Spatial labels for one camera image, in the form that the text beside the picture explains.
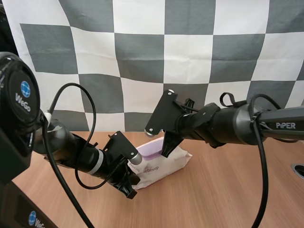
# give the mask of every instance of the checkered fabric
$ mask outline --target checkered fabric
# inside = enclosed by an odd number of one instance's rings
[[[223,92],[303,105],[303,0],[3,3],[19,55],[38,81],[41,108],[63,84],[79,83],[95,102],[99,131],[142,131],[167,89],[181,102],[193,99],[195,108],[220,105]],[[70,130],[90,130],[89,100],[68,88],[54,118]]]

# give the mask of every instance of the black plastic bracket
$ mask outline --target black plastic bracket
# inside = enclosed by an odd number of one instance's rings
[[[128,167],[127,159],[134,157],[138,151],[120,131],[109,137],[110,140],[103,149],[108,173],[111,173],[122,160],[125,162],[119,165],[108,183],[125,194],[127,198],[133,199],[137,192],[132,185],[138,184],[140,178]]]

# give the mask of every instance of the wooden table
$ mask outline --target wooden table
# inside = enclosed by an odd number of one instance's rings
[[[88,133],[77,133],[87,137]],[[95,133],[92,143],[100,147],[109,133]],[[143,133],[125,133],[134,146],[151,140]],[[60,168],[67,183],[97,228],[250,228],[262,192],[261,165],[255,146],[227,144],[212,149],[204,142],[184,141],[181,148],[193,157],[182,170],[138,190],[127,199],[106,184],[85,190],[74,171]],[[304,144],[265,142],[269,171],[269,198],[261,228],[304,227],[304,180],[291,169],[304,163]],[[82,174],[88,185],[100,179]],[[60,228],[83,228],[50,164],[33,153],[31,166],[14,182]]]

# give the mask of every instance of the black cable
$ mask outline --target black cable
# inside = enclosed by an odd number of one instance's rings
[[[57,164],[54,160],[53,154],[51,153],[50,147],[49,147],[49,141],[48,141],[48,122],[45,120],[43,127],[42,127],[42,133],[43,133],[43,141],[44,145],[46,147],[46,152],[47,152],[47,158],[49,160],[49,163],[52,166],[52,169],[57,176],[61,186],[63,187],[64,191],[66,192],[67,196],[71,200],[72,204],[74,205],[75,209],[77,210],[78,214],[82,218],[82,220],[85,222],[87,227],[89,228],[94,228],[93,224],[89,220],[89,218],[86,216],[85,212],[82,210],[81,206],[79,205],[78,201],[76,200],[75,196],[73,195],[71,189],[67,185],[64,177],[62,176],[59,168],[57,167]]]
[[[117,168],[120,166],[120,163],[113,169],[113,171],[111,173],[109,173],[109,175],[105,178],[105,180],[96,185],[96,186],[87,186],[85,185],[81,180],[80,180],[80,177],[79,177],[79,174],[78,174],[78,166],[79,166],[79,162],[80,162],[80,157],[82,155],[82,153],[85,151],[87,145],[89,144],[89,142],[91,141],[91,138],[93,136],[93,133],[94,133],[94,130],[95,130],[95,125],[96,125],[96,107],[95,107],[95,104],[94,104],[94,101],[92,99],[92,97],[90,96],[89,92],[83,88],[81,85],[79,84],[76,84],[76,83],[68,83],[68,84],[65,84],[63,85],[59,90],[58,92],[56,93],[55,97],[54,97],[54,100],[50,106],[50,109],[49,109],[49,112],[52,114],[54,109],[55,109],[55,106],[56,106],[56,103],[62,93],[62,91],[64,89],[66,89],[67,87],[69,86],[76,86],[78,88],[80,88],[82,91],[84,91],[84,93],[87,95],[90,103],[91,103],[91,106],[92,106],[92,109],[93,109],[93,125],[92,125],[92,129],[91,129],[91,132],[90,132],[90,135],[87,139],[87,141],[85,142],[81,152],[76,156],[76,165],[75,165],[75,177],[76,177],[76,180],[77,182],[79,183],[79,185],[85,189],[88,189],[88,190],[94,190],[94,189],[98,189],[100,187],[102,187],[105,183],[107,183],[107,181],[111,178],[111,176],[113,175],[113,173],[117,170]]]
[[[252,228],[257,228],[264,216],[265,210],[266,210],[266,205],[267,205],[267,200],[268,200],[268,170],[267,170],[267,162],[266,162],[266,156],[265,156],[265,150],[262,142],[262,136],[260,134],[260,131],[258,129],[257,122],[255,120],[256,117],[254,117],[254,103],[257,98],[262,97],[266,100],[268,100],[270,103],[274,105],[277,109],[280,109],[281,107],[269,96],[265,94],[257,94],[252,97],[249,103],[248,111],[249,111],[249,116],[250,119],[252,120],[252,127],[254,130],[254,133],[256,135],[256,140],[257,140],[257,146],[259,148],[259,153],[260,153],[260,159],[261,159],[261,166],[262,166],[262,178],[263,178],[263,191],[262,191],[262,199],[260,203],[260,208],[258,210],[256,219],[252,225]]]
[[[268,100],[276,109],[282,109],[281,106],[280,106],[277,102],[275,102],[271,97],[269,97],[269,96],[267,96],[267,95],[265,95],[265,94],[257,94],[257,95],[255,95],[254,97],[252,98],[252,99],[254,99],[254,101],[255,101],[257,98],[262,97],[262,98]],[[253,115],[253,108],[254,108],[253,106],[254,106],[254,103],[250,103],[250,104],[249,104],[249,114],[250,114],[250,111],[251,111],[250,116]],[[284,143],[295,143],[295,142],[298,141],[298,140],[277,139],[277,138],[274,138],[274,139],[275,139],[275,140],[278,140],[278,141],[280,141],[280,142],[284,142]]]
[[[190,107],[188,107],[188,106],[185,106],[185,105],[181,105],[183,108],[186,108],[186,109],[189,109],[189,110],[191,110],[191,111],[194,111],[194,112],[198,112],[198,110],[197,109],[195,109],[195,108],[190,108]]]
[[[98,189],[98,188],[100,188],[100,187],[102,187],[105,183],[107,183],[108,182],[108,180],[111,178],[111,176],[113,175],[113,173],[123,164],[125,162],[125,159],[123,159],[123,160],[121,160],[117,165],[116,165],[116,167],[109,173],[109,175],[107,175],[107,177],[104,179],[104,181],[102,182],[102,183],[100,183],[100,184],[98,184],[98,185],[96,185],[96,186],[86,186],[84,183],[82,183],[80,180],[80,185],[82,186],[82,187],[84,187],[85,189],[89,189],[89,190],[94,190],[94,189]]]
[[[295,143],[297,142],[298,140],[288,140],[288,139],[277,139],[277,138],[274,138],[275,140],[278,140],[280,142],[284,142],[284,143]]]

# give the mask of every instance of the wego logo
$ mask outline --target wego logo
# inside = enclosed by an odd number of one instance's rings
[[[36,216],[36,211],[32,211],[28,217],[28,224],[30,226],[35,225],[37,228],[45,228],[44,224],[40,222],[40,220]]]

